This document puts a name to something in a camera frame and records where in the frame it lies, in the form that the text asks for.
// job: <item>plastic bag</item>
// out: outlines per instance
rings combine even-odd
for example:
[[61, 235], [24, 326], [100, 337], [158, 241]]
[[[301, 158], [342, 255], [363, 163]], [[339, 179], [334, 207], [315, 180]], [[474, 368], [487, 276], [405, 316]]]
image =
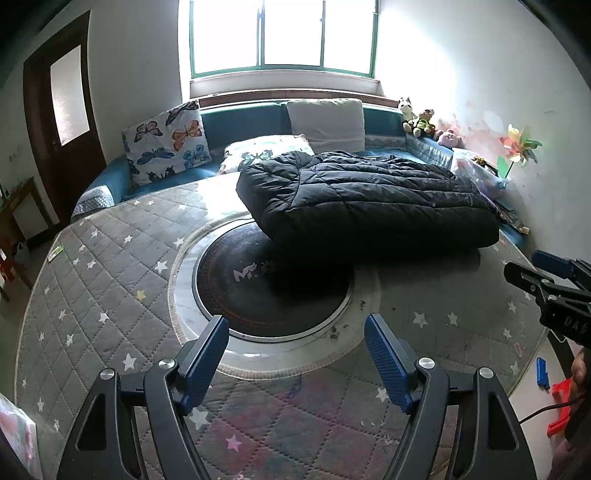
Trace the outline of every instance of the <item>plastic bag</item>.
[[454, 148], [452, 173], [469, 178], [483, 195], [491, 200], [502, 196], [509, 183], [508, 179], [497, 177], [492, 172], [473, 161], [478, 154], [463, 148]]
[[37, 480], [43, 480], [35, 422], [2, 394], [0, 394], [0, 429], [31, 476]]

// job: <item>stuffed animal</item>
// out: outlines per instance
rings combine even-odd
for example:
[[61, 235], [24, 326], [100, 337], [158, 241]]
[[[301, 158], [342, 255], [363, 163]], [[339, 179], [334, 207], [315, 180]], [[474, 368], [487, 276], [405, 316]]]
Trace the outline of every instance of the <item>stuffed animal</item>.
[[464, 148], [464, 142], [461, 137], [458, 137], [451, 128], [448, 128], [445, 132], [443, 130], [437, 130], [435, 133], [435, 140], [442, 147], [447, 148]]
[[435, 125], [430, 123], [431, 117], [435, 114], [435, 110], [426, 109], [423, 110], [418, 117], [411, 122], [405, 122], [402, 124], [406, 133], [412, 132], [417, 138], [421, 138], [421, 135], [432, 137], [435, 134]]
[[412, 122], [417, 116], [413, 113], [413, 106], [410, 103], [410, 97], [407, 97], [406, 100], [401, 98], [398, 101], [398, 110], [402, 112], [404, 117], [404, 122]]

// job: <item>dark wooden door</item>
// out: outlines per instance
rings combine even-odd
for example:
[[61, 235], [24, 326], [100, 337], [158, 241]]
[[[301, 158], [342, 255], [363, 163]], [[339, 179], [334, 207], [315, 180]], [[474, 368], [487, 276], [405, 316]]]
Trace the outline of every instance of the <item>dark wooden door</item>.
[[25, 116], [43, 185], [67, 225], [80, 195], [105, 168], [90, 101], [90, 12], [46, 41], [24, 64]]

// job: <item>door glass panel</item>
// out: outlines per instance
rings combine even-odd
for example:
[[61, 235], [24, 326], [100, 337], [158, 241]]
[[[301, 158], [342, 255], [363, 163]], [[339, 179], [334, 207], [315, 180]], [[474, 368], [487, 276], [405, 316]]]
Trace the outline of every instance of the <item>door glass panel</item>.
[[79, 45], [51, 66], [51, 97], [62, 145], [90, 130], [82, 92]]

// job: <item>red toy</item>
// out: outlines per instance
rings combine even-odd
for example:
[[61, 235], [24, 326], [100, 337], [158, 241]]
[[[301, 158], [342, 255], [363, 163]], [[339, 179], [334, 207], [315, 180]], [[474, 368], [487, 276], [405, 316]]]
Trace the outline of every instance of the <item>red toy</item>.
[[[564, 403], [569, 400], [571, 380], [571, 378], [567, 378], [560, 383], [552, 385], [552, 396], [558, 400], [558, 403]], [[569, 414], [570, 407], [562, 407], [560, 409], [560, 418], [548, 425], [548, 429], [546, 430], [548, 437], [564, 430], [566, 424], [569, 422]]]

